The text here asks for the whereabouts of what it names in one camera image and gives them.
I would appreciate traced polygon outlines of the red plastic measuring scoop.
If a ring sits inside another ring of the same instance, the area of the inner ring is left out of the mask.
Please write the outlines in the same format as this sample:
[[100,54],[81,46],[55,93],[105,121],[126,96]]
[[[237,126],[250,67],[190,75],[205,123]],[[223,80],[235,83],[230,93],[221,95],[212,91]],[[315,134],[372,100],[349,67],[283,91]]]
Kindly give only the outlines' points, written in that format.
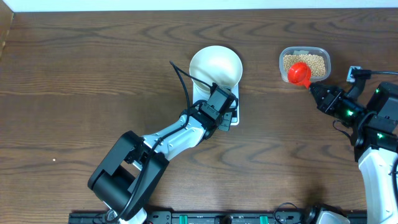
[[304,86],[309,89],[311,85],[312,71],[310,67],[304,62],[297,62],[293,64],[287,73],[288,81],[297,86]]

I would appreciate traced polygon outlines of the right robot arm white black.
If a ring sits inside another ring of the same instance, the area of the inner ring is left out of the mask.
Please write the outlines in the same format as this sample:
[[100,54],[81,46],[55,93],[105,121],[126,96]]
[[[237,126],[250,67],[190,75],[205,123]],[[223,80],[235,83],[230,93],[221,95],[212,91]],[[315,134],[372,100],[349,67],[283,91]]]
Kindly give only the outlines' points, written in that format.
[[353,131],[348,138],[364,181],[367,222],[397,223],[397,85],[380,83],[365,106],[357,101],[362,90],[309,86],[318,110]]

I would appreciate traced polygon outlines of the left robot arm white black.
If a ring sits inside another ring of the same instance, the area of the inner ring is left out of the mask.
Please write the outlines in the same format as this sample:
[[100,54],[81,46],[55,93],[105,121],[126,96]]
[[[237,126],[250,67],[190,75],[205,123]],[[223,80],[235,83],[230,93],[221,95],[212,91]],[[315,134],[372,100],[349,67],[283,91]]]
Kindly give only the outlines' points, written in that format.
[[220,112],[201,105],[154,134],[124,133],[88,180],[88,188],[110,209],[106,223],[143,223],[144,205],[171,159],[217,130],[228,131],[232,115],[231,109]]

